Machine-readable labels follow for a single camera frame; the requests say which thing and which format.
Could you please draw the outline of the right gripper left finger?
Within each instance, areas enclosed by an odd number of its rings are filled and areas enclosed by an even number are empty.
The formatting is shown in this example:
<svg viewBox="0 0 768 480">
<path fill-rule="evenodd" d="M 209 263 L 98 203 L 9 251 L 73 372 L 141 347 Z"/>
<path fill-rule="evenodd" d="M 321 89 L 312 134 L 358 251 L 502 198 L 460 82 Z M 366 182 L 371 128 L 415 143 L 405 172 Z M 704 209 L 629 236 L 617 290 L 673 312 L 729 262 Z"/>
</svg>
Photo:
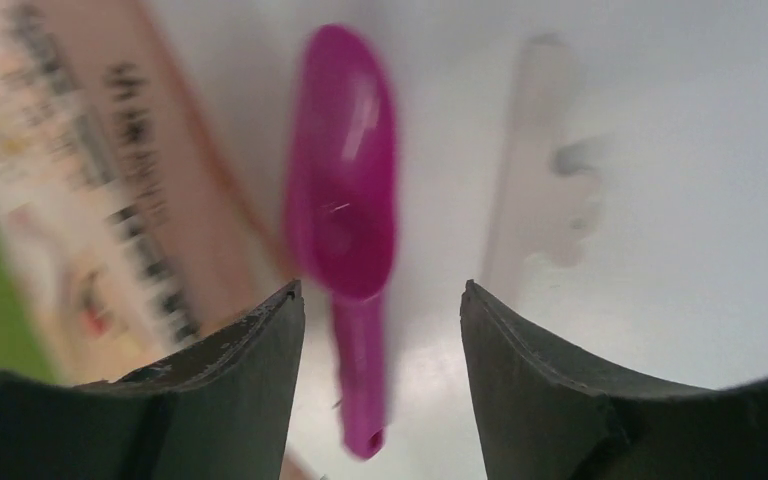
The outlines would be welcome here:
<svg viewBox="0 0 768 480">
<path fill-rule="evenodd" d="M 292 281 L 118 381 L 0 370 L 0 479 L 276 479 L 305 332 Z"/>
</svg>

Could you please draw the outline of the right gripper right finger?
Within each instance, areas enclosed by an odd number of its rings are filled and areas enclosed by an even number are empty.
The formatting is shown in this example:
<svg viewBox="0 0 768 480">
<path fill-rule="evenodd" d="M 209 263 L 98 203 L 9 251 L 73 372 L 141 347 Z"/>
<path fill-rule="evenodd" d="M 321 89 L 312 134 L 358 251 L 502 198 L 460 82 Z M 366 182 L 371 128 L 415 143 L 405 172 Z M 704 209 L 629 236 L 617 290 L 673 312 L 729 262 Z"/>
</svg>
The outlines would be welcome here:
<svg viewBox="0 0 768 480">
<path fill-rule="evenodd" d="M 460 325 L 491 479 L 768 479 L 768 378 L 709 390 L 600 358 L 474 281 Z"/>
</svg>

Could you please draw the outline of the cat litter bag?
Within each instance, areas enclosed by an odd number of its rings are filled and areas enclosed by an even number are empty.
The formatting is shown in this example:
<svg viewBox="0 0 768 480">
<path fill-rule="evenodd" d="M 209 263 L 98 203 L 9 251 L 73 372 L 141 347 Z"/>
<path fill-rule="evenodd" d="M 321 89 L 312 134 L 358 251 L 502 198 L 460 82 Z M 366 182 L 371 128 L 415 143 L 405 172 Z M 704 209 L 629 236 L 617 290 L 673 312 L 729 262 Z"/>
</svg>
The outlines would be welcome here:
<svg viewBox="0 0 768 480">
<path fill-rule="evenodd" d="M 144 1 L 0 1 L 0 251 L 65 384 L 174 353 L 292 274 Z"/>
</svg>

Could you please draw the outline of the magenta plastic scoop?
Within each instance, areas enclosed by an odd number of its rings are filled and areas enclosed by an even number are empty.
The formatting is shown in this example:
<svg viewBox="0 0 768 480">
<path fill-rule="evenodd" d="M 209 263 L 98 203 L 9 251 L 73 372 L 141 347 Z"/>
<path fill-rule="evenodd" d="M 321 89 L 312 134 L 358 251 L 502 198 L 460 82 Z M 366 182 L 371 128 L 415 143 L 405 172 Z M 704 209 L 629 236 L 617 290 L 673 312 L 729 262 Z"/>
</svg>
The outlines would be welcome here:
<svg viewBox="0 0 768 480">
<path fill-rule="evenodd" d="M 298 265 L 329 295 L 343 443 L 361 460 L 385 441 L 398 158 L 393 95 L 374 48 L 346 25 L 316 28 L 300 60 L 284 231 Z"/>
</svg>

